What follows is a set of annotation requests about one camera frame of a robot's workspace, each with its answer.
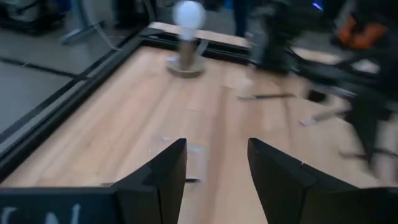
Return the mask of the black aluminium table frame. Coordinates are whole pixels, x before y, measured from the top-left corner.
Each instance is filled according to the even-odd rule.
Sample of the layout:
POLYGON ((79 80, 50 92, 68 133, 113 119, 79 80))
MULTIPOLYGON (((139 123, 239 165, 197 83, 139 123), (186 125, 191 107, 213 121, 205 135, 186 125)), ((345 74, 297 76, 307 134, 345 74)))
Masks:
POLYGON ((175 50, 178 47, 178 35, 153 25, 135 30, 122 41, 121 47, 120 53, 108 53, 100 58, 12 126, 12 129, 17 131, 43 110, 49 109, 47 115, 0 153, 0 183, 4 182, 75 111, 79 110, 87 99, 107 84, 136 51, 141 47, 175 50), (50 105, 62 96, 65 99, 57 107, 50 109, 50 105))

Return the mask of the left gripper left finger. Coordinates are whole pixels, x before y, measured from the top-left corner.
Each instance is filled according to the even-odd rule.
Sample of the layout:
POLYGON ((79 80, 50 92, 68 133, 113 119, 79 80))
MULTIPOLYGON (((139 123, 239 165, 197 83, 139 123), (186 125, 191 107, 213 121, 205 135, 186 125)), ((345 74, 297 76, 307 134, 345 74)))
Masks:
POLYGON ((187 140, 173 142, 113 186, 122 224, 178 224, 187 169, 187 140))

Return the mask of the person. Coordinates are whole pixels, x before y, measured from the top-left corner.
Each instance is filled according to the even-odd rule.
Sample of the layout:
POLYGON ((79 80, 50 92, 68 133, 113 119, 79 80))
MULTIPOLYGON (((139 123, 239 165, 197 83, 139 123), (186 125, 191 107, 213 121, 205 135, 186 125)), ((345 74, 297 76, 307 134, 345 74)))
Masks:
POLYGON ((232 3, 235 35, 238 37, 245 37, 249 14, 249 4, 247 3, 247 0, 232 0, 232 3))

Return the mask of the grey desk leg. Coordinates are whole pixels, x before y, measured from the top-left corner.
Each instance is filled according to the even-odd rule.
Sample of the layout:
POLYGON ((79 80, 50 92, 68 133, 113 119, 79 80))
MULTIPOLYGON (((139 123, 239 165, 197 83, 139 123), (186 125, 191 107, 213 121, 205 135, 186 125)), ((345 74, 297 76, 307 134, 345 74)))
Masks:
POLYGON ((90 33, 97 31, 105 26, 104 20, 94 21, 86 10, 84 0, 71 0, 71 7, 77 17, 78 28, 65 34, 61 39, 63 45, 71 44, 79 39, 83 39, 90 33))

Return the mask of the fan-headed black makeup brush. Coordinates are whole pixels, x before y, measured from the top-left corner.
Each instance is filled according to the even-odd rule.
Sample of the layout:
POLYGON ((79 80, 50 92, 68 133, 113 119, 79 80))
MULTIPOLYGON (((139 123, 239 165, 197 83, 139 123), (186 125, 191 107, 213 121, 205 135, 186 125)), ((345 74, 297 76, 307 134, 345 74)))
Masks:
POLYGON ((272 95, 246 95, 246 96, 238 96, 240 100, 264 100, 271 98, 291 98, 296 97, 291 93, 283 93, 283 94, 272 94, 272 95))

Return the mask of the orange and black vacuum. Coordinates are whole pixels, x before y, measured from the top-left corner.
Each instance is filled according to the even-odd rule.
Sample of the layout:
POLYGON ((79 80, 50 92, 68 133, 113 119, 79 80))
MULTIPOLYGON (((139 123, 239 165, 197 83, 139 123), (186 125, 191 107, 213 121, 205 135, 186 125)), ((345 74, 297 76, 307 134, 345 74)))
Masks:
POLYGON ((381 40, 389 28, 379 22, 366 22, 363 19, 348 16, 338 29, 336 41, 342 47, 354 50, 367 50, 381 40))

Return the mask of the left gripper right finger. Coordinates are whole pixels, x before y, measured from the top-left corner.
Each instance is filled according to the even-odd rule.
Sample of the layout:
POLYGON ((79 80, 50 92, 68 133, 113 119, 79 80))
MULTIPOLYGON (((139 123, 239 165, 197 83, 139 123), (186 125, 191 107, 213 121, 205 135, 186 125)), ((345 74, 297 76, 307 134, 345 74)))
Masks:
POLYGON ((309 189, 356 187, 259 140, 248 139, 248 162, 268 224, 299 224, 309 189))

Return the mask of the brass table lamp white bulb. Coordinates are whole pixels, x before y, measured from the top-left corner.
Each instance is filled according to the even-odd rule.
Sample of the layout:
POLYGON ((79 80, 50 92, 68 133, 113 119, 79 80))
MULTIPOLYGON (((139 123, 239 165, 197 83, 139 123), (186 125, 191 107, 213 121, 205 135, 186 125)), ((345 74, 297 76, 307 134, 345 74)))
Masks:
POLYGON ((178 54, 167 61, 167 68, 174 75, 195 78, 204 71, 204 61, 195 48, 195 38, 205 19, 205 8, 197 1, 181 0, 174 6, 173 21, 179 28, 178 54))

